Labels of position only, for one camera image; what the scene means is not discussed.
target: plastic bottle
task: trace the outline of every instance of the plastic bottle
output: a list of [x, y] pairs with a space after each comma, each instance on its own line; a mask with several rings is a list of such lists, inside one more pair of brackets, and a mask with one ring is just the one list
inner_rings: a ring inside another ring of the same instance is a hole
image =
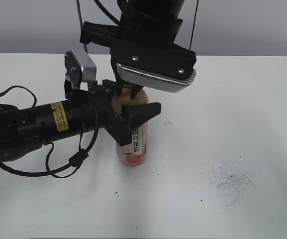
[[[149, 103], [149, 98], [144, 90], [140, 90], [136, 97], [130, 98], [131, 88], [124, 86], [120, 96], [114, 96], [111, 105], [118, 115], [121, 114], [121, 105], [142, 105]], [[137, 166], [147, 158], [148, 123], [138, 128], [132, 135], [132, 143], [120, 147], [117, 143], [116, 152], [118, 158], [125, 166]]]

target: yellow warning label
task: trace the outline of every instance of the yellow warning label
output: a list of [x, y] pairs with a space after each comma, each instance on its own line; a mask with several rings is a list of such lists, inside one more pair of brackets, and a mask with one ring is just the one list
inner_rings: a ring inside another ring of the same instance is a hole
[[68, 121], [66, 117], [66, 113], [63, 107], [63, 104], [61, 102], [56, 102], [50, 104], [53, 110], [57, 131], [65, 131], [68, 130]]

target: white table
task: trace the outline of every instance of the white table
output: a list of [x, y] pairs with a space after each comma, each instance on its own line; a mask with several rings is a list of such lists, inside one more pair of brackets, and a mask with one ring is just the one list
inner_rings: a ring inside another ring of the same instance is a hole
[[[93, 59], [97, 79], [113, 79], [109, 57]], [[287, 238], [287, 57], [199, 56], [196, 68], [178, 94], [147, 89], [162, 114], [149, 123], [143, 165], [121, 165], [102, 129], [71, 178], [0, 169], [0, 239]], [[64, 74], [63, 55], [0, 54], [0, 92], [24, 85], [39, 104], [60, 101]], [[32, 100], [13, 90], [0, 102]], [[77, 145], [76, 137], [57, 142], [52, 168]], [[48, 150], [9, 165], [44, 171]]]

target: gray wall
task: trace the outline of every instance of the gray wall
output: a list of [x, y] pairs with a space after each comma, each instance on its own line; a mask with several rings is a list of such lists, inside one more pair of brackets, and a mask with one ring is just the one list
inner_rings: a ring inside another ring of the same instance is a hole
[[[101, 0], [117, 18], [116, 0]], [[83, 20], [113, 24], [93, 0], [80, 0]], [[184, 20], [177, 44], [188, 47], [195, 2], [187, 0], [180, 17]], [[70, 47], [82, 48], [75, 0], [0, 0], [0, 52], [63, 53]], [[92, 45], [91, 53], [108, 53]]]
[[[110, 20], [93, 0], [80, 0], [83, 18]], [[199, 0], [193, 49], [200, 55], [287, 56], [287, 1]], [[188, 47], [196, 0], [186, 0], [176, 43]], [[116, 0], [102, 3], [117, 17]], [[0, 52], [63, 53], [81, 48], [75, 0], [0, 0]], [[91, 53], [107, 53], [91, 46]]]

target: black cable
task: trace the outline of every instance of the black cable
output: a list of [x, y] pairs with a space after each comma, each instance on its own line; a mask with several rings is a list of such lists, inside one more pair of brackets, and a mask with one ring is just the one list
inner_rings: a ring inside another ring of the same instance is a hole
[[[68, 163], [63, 167], [57, 168], [55, 170], [51, 170], [52, 173], [60, 173], [68, 168], [71, 167], [71, 164]], [[0, 168], [11, 173], [11, 174], [15, 174], [17, 176], [23, 176], [23, 177], [44, 177], [44, 176], [49, 176], [49, 172], [23, 172], [23, 171], [19, 171], [16, 169], [13, 169], [11, 167], [8, 167], [6, 164], [0, 162]]]
[[194, 22], [193, 22], [193, 28], [192, 28], [192, 34], [191, 34], [191, 40], [190, 40], [190, 48], [189, 48], [190, 51], [191, 51], [192, 41], [193, 41], [193, 36], [194, 36], [194, 28], [195, 28], [195, 22], [196, 22], [197, 8], [198, 8], [198, 0], [196, 0], [196, 7], [195, 7], [195, 13], [194, 13]]
[[90, 144], [88, 145], [88, 147], [86, 148], [87, 153], [93, 148], [95, 141], [97, 140], [98, 133], [99, 133], [99, 117], [98, 117], [97, 107], [96, 107], [94, 101], [92, 101], [92, 103], [93, 103], [93, 108], [94, 108], [95, 117], [96, 117], [96, 125], [95, 125], [93, 138], [90, 141]]
[[107, 16], [109, 17], [115, 24], [120, 26], [120, 21], [115, 18], [102, 4], [99, 0], [94, 0], [97, 6], [100, 8], [100, 10]]
[[52, 170], [50, 170], [50, 168], [49, 168], [49, 158], [50, 158], [50, 155], [52, 154], [52, 152], [53, 152], [53, 150], [55, 148], [55, 144], [54, 143], [52, 143], [52, 142], [47, 143], [47, 145], [50, 145], [50, 144], [52, 145], [52, 148], [48, 152], [48, 154], [46, 156], [46, 160], [45, 160], [46, 170], [49, 173], [49, 175], [51, 175], [51, 176], [53, 176], [55, 178], [68, 178], [68, 177], [72, 176], [74, 173], [76, 173], [78, 171], [78, 169], [80, 168], [81, 164], [79, 164], [79, 166], [77, 166], [75, 168], [75, 170], [71, 174], [68, 174], [66, 176], [57, 176]]
[[[81, 31], [82, 28], [83, 28], [83, 19], [82, 19], [82, 11], [80, 10], [79, 0], [76, 0], [76, 5], [77, 5], [77, 13], [78, 13], [80, 31]], [[86, 44], [84, 44], [84, 50], [85, 50], [85, 52], [87, 52], [87, 54], [88, 54], [88, 49], [87, 49], [87, 45], [86, 45]]]
[[36, 104], [37, 104], [37, 97], [34, 95], [34, 93], [32, 93], [29, 89], [27, 89], [26, 87], [24, 86], [11, 86], [9, 87], [7, 90], [3, 91], [0, 93], [0, 97], [6, 95], [10, 90], [14, 89], [14, 88], [22, 88], [24, 90], [27, 90], [34, 98], [34, 103], [33, 103], [33, 106], [32, 107], [35, 107]]

